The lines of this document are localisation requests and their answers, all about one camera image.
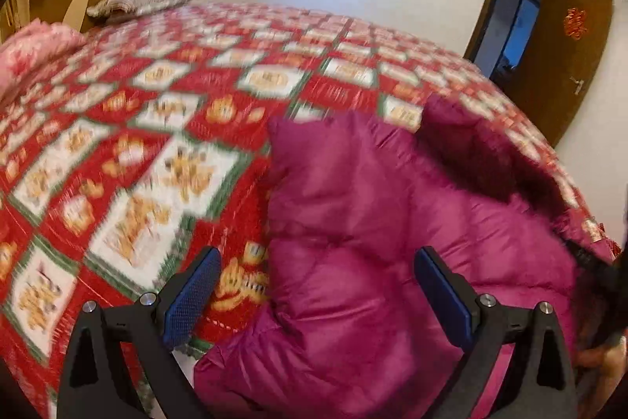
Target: checkered blanket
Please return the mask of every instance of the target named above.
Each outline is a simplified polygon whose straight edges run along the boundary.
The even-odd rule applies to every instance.
[[[107,27],[36,72],[0,117],[0,356],[54,417],[79,309],[159,290],[205,245],[224,268],[182,350],[199,357],[266,300],[266,121],[354,109],[415,131],[444,95],[505,131],[603,234],[543,136],[479,70],[411,34],[325,12],[188,5]],[[150,392],[132,349],[131,375]]]

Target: doorway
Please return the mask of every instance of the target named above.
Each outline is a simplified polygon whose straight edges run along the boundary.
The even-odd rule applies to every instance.
[[[485,0],[465,58],[556,146],[595,76],[612,0]]]

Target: wooden door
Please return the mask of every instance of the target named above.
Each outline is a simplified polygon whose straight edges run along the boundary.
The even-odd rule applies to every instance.
[[[556,146],[604,52],[613,0],[542,0],[526,49],[503,90]]]

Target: metal bolt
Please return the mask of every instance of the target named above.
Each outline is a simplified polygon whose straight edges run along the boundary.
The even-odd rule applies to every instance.
[[[142,306],[152,306],[155,302],[157,302],[157,295],[155,295],[152,291],[149,291],[139,297],[139,303]]]
[[[483,306],[492,307],[497,304],[497,300],[494,296],[489,295],[488,293],[484,293],[483,295],[480,295],[480,303]]]
[[[541,312],[546,315],[550,315],[554,312],[554,307],[549,302],[541,302],[539,304],[539,309],[541,309]]]
[[[86,313],[93,313],[96,309],[96,302],[93,300],[88,300],[83,304],[83,311]]]

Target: blue gripper pad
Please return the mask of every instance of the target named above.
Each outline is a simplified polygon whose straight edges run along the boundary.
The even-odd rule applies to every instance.
[[[449,342],[464,351],[470,349],[473,345],[471,312],[425,248],[414,255],[414,276]]]
[[[187,282],[174,297],[163,316],[161,339],[170,351],[185,343],[192,334],[194,326],[220,279],[221,253],[216,248],[205,249],[185,273],[177,274],[171,280],[188,276],[190,273],[191,276],[188,277]]]

